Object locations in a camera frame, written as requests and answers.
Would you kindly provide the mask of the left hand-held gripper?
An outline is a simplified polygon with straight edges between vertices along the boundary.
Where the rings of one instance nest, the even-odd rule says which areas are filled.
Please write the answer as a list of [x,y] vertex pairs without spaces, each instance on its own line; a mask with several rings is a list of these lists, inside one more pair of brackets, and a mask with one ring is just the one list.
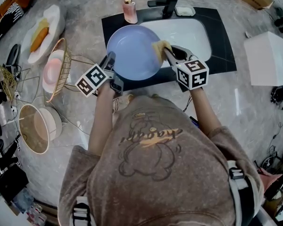
[[76,82],[76,88],[85,96],[89,97],[94,94],[98,88],[108,81],[110,88],[117,94],[122,95],[124,82],[112,71],[115,64],[116,54],[110,51],[102,60],[101,68],[94,64],[80,79]]

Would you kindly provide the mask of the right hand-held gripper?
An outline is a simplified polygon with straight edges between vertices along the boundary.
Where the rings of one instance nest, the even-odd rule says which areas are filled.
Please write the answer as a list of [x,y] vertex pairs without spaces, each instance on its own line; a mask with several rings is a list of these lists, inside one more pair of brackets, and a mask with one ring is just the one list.
[[187,48],[172,45],[172,51],[164,48],[167,61],[175,71],[176,80],[188,90],[208,84],[209,67]]

